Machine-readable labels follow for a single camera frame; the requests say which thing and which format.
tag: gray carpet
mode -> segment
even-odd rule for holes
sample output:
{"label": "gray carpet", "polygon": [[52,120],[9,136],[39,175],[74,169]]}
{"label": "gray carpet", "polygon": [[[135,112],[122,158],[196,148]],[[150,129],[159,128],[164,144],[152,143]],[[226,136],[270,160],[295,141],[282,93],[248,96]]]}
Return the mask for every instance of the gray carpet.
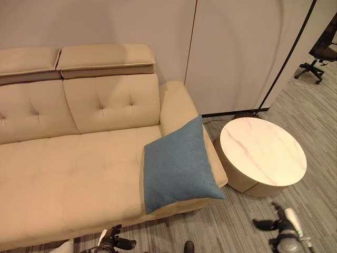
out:
{"label": "gray carpet", "polygon": [[[193,240],[196,253],[270,253],[268,239],[277,233],[258,231],[251,220],[276,218],[271,201],[297,212],[304,234],[313,238],[316,252],[337,252],[337,68],[335,62],[321,68],[325,74],[319,85],[310,73],[291,79],[270,110],[259,114],[286,129],[303,147],[308,169],[300,182],[268,198],[248,197],[225,186],[226,200],[214,200],[198,211],[123,228],[122,237],[137,240],[134,250],[124,252],[183,252],[184,243]],[[217,120],[205,125],[212,140],[232,117],[204,119]],[[95,246],[99,235],[76,238],[75,252]],[[7,252],[49,252],[60,244]]]}

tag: sofa headrest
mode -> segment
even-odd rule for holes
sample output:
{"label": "sofa headrest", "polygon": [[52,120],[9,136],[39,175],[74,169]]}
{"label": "sofa headrest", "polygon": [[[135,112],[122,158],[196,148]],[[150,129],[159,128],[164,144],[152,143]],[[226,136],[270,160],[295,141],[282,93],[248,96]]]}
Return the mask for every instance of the sofa headrest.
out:
{"label": "sofa headrest", "polygon": [[61,49],[22,47],[0,50],[0,85],[60,79],[56,65]]}
{"label": "sofa headrest", "polygon": [[150,74],[155,59],[144,44],[97,44],[62,48],[57,70],[65,79],[106,75]]}

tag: round side table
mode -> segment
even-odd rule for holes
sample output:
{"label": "round side table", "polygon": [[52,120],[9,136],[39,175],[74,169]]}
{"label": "round side table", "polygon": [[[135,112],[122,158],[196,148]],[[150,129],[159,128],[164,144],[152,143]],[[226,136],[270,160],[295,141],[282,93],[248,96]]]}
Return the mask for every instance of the round side table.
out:
{"label": "round side table", "polygon": [[299,143],[266,120],[232,120],[214,145],[228,184],[249,196],[273,195],[300,181],[306,172],[306,158]]}

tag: sofa cushion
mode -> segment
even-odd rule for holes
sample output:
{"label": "sofa cushion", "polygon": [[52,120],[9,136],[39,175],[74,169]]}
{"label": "sofa cushion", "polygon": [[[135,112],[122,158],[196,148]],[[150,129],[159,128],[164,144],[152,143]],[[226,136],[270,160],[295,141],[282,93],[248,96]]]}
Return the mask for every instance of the sofa cushion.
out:
{"label": "sofa cushion", "polygon": [[156,74],[69,79],[64,89],[80,133],[159,124]]}
{"label": "sofa cushion", "polygon": [[57,69],[65,79],[154,72],[155,59],[148,45],[96,44],[62,48]]}
{"label": "sofa cushion", "polygon": [[223,199],[203,139],[202,118],[145,146],[145,211],[197,198]]}
{"label": "sofa cushion", "polygon": [[56,64],[59,48],[23,47],[0,50],[0,85],[60,79]]}
{"label": "sofa cushion", "polygon": [[158,126],[0,145],[0,249],[144,215],[144,145]]}
{"label": "sofa cushion", "polygon": [[0,144],[76,133],[62,80],[0,86]]}

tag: throw pillow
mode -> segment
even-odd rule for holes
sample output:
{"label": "throw pillow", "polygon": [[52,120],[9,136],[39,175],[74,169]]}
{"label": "throw pillow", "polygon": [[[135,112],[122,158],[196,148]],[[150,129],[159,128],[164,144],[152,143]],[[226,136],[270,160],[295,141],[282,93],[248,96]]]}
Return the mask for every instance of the throw pillow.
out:
{"label": "throw pillow", "polygon": [[145,212],[177,201],[224,199],[216,185],[203,138],[202,118],[145,146]]}

